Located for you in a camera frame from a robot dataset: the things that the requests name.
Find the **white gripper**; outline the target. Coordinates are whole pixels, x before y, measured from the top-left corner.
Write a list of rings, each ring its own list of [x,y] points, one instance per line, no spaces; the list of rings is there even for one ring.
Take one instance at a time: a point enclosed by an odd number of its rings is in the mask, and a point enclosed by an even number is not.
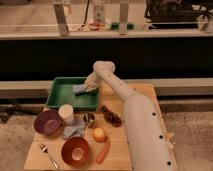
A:
[[[93,91],[99,87],[100,78],[96,73],[91,73],[84,82],[86,91]]]

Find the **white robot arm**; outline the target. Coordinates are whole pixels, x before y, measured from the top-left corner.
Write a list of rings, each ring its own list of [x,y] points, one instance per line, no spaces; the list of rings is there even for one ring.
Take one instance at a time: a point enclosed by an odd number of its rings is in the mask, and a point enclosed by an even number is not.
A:
[[[111,61],[96,61],[84,82],[87,91],[105,81],[123,101],[124,126],[133,171],[175,171],[169,141],[152,100],[115,74]]]

